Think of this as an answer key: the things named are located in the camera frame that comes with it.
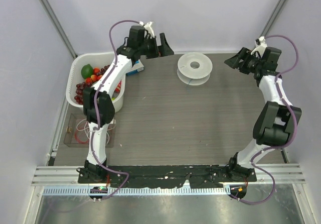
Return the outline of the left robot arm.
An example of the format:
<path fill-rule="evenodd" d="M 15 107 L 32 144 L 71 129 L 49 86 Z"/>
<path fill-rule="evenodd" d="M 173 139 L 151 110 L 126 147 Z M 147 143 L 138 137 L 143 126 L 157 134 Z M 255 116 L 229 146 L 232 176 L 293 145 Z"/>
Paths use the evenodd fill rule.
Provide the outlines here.
<path fill-rule="evenodd" d="M 160 42 L 152 22 L 136 22 L 131 26 L 123 45 L 114 48 L 115 57 L 100 80 L 83 92 L 83 112 L 89 126 L 89 151 L 84 166 L 79 168 L 79 183 L 102 183 L 111 172 L 106 166 L 106 136 L 110 122 L 114 119 L 115 108 L 112 95 L 126 73 L 145 56 L 147 59 L 173 55 L 163 33 Z"/>

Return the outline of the white cable spool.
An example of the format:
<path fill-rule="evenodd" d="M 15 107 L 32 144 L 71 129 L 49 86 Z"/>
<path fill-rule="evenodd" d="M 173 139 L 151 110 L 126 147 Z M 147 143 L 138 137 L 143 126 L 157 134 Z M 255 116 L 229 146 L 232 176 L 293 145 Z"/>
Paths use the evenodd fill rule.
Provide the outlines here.
<path fill-rule="evenodd" d="M 199 52 L 186 53 L 178 59 L 178 78 L 185 84 L 198 86 L 206 83 L 213 70 L 211 59 Z"/>

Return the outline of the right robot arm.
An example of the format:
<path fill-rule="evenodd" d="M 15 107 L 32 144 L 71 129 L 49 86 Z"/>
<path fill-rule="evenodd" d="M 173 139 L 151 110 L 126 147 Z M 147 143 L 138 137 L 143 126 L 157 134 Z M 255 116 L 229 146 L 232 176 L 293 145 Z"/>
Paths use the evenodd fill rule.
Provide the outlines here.
<path fill-rule="evenodd" d="M 276 71 L 280 55 L 281 50 L 273 47 L 265 47 L 262 51 L 243 47 L 224 61 L 241 73 L 252 73 L 265 101 L 253 127 L 253 139 L 229 160 L 226 174 L 232 181 L 249 179 L 258 160 L 274 150 L 283 149 L 296 134 L 302 110 L 293 106 L 283 90 L 282 78 Z"/>

